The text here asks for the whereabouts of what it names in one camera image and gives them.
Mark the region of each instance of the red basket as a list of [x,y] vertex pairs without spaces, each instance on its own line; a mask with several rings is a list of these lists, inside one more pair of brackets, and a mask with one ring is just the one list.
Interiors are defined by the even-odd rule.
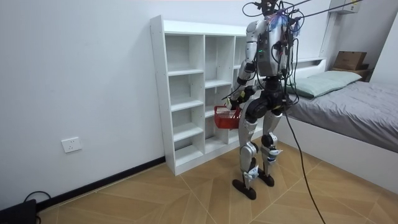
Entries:
[[229,110],[226,106],[214,107],[214,121],[217,128],[221,129],[238,129],[241,110]]

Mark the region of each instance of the wooden floor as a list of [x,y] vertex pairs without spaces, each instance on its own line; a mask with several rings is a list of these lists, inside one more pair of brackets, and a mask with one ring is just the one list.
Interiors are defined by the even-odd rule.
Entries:
[[[241,177],[235,149],[176,177],[165,164],[155,167],[44,211],[42,223],[321,223],[303,181],[298,151],[279,146],[284,152],[272,171],[275,186],[255,180],[254,201],[231,185]],[[326,223],[398,223],[398,195],[307,154],[304,162]]]

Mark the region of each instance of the black baseboard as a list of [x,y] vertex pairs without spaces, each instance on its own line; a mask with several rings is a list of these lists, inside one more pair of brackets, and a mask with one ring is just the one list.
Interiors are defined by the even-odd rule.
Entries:
[[79,187],[78,189],[71,190],[71,191],[66,192],[64,194],[52,197],[52,198],[50,198],[48,200],[44,200],[44,201],[39,202],[37,204],[36,210],[37,210],[37,212],[40,212],[40,211],[42,211],[42,210],[44,210],[46,208],[49,208],[49,207],[51,207],[53,205],[56,205],[56,204],[59,204],[61,202],[70,200],[70,199],[72,199],[74,197],[77,197],[79,195],[86,194],[86,193],[91,192],[91,191],[93,191],[95,189],[98,189],[100,187],[104,187],[104,186],[106,186],[108,184],[112,184],[113,182],[116,182],[118,180],[124,179],[126,177],[129,177],[131,175],[134,175],[134,174],[136,174],[138,172],[144,171],[144,170],[149,169],[151,167],[154,167],[156,165],[159,165],[159,164],[161,164],[161,163],[163,163],[165,161],[166,161],[166,159],[163,156],[163,157],[160,157],[158,159],[154,159],[153,161],[146,162],[146,163],[141,164],[139,166],[133,167],[131,169],[122,171],[122,172],[120,172],[118,174],[115,174],[115,175],[112,175],[110,177],[104,178],[102,180],[99,180],[99,181],[93,182],[91,184]]

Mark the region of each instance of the white bed frame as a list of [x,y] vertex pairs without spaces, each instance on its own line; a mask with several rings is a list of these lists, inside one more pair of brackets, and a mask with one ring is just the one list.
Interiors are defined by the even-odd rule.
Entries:
[[[324,59],[318,65],[297,69],[297,77],[323,72],[325,64]],[[398,153],[297,119],[289,117],[289,121],[302,151],[398,194]],[[281,119],[274,134],[279,141],[297,148],[286,118]]]

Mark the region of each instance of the pillow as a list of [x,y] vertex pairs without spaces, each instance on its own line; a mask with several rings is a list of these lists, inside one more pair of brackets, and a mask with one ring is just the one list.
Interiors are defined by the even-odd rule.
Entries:
[[340,82],[340,83],[344,84],[345,86],[350,83],[353,83],[355,81],[358,81],[362,78],[357,73],[342,72],[342,71],[327,71],[327,72],[319,73],[318,75],[314,75],[314,76],[322,77],[327,80],[333,80],[336,82]]
[[[296,78],[296,89],[299,96],[315,98],[342,89],[359,79],[361,76],[353,72],[329,71],[307,78]],[[294,93],[292,87],[289,87],[287,91]]]
[[[297,94],[306,98],[322,96],[331,91],[342,89],[344,86],[340,82],[320,77],[296,78]],[[287,91],[295,93],[292,87],[288,87]]]

